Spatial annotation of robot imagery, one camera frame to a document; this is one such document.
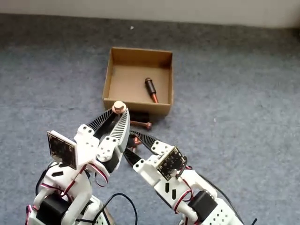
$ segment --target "carpet floor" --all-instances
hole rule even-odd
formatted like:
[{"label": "carpet floor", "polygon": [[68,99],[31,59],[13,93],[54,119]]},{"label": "carpet floor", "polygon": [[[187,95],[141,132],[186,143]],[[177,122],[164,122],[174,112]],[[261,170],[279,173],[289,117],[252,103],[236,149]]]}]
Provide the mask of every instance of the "carpet floor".
[{"label": "carpet floor", "polygon": [[[73,137],[103,111],[112,46],[173,51],[174,106],[150,134],[177,145],[246,225],[255,217],[257,225],[300,223],[300,41],[292,30],[0,15],[1,224],[24,224],[51,160],[46,131]],[[102,201],[115,192],[132,198],[139,225],[180,220],[125,160],[105,188],[94,186]],[[126,200],[109,209],[117,224],[134,224]]]}]

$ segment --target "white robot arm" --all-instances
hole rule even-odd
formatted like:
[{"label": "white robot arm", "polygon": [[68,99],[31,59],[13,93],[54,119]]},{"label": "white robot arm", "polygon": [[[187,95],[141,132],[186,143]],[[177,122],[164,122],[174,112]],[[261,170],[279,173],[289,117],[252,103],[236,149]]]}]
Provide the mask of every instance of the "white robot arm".
[{"label": "white robot arm", "polygon": [[[54,163],[41,180],[33,207],[28,207],[28,225],[110,224],[102,202],[92,195],[90,172],[105,182],[120,165],[129,136],[130,116],[126,106],[113,107],[89,124],[82,124],[74,141],[51,131],[48,133],[50,154]],[[103,138],[109,126],[112,132]]]},{"label": "white robot arm", "polygon": [[225,201],[218,198],[215,188],[187,166],[187,158],[176,146],[137,131],[130,132],[153,155],[146,160],[126,149],[127,161],[175,213],[181,213],[180,225],[243,225]]}]

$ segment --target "copper bolt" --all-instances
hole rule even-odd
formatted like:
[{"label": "copper bolt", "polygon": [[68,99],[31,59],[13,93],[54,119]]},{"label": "copper bolt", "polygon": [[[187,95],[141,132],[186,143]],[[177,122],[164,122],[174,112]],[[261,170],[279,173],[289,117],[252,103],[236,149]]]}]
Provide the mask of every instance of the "copper bolt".
[{"label": "copper bolt", "polygon": [[155,102],[155,103],[158,103],[158,98],[156,96],[156,90],[155,90],[154,84],[152,82],[152,79],[149,78],[149,77],[146,78],[145,79],[145,85],[146,85],[146,89],[147,89],[149,95],[152,98],[152,101]]},{"label": "copper bolt", "polygon": [[139,145],[139,144],[142,144],[141,141],[137,137],[135,137],[135,145]]},{"label": "copper bolt", "polygon": [[112,111],[116,114],[122,114],[126,110],[126,105],[121,101],[114,102],[112,106]]},{"label": "copper bolt", "polygon": [[152,127],[152,123],[151,123],[151,122],[148,122],[148,123],[142,123],[142,122],[138,122],[138,121],[133,121],[133,120],[131,120],[131,121],[130,121],[130,124],[131,124],[131,125],[136,125],[136,126],[145,127],[145,128],[147,128],[147,130],[150,130],[151,127]]},{"label": "copper bolt", "polygon": [[155,93],[152,93],[152,94],[151,94],[151,98],[152,98],[152,101],[153,101],[154,103],[158,103],[158,98],[156,97],[156,94],[155,94]]}]

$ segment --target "open cardboard box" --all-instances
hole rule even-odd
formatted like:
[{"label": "open cardboard box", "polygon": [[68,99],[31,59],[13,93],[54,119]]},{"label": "open cardboard box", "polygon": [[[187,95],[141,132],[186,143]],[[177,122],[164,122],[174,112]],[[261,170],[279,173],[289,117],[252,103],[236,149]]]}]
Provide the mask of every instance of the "open cardboard box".
[{"label": "open cardboard box", "polygon": [[[113,47],[103,90],[105,108],[120,100],[129,110],[166,116],[173,104],[172,56],[168,51]],[[147,92],[147,77],[153,80],[158,103]]]}]

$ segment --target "white wall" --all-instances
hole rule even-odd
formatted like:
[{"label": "white wall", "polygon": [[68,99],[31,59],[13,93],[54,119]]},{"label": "white wall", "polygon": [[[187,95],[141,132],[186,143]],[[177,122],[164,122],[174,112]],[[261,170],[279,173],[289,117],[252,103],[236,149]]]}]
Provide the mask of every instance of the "white wall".
[{"label": "white wall", "polygon": [[0,0],[0,13],[300,27],[300,0]]}]

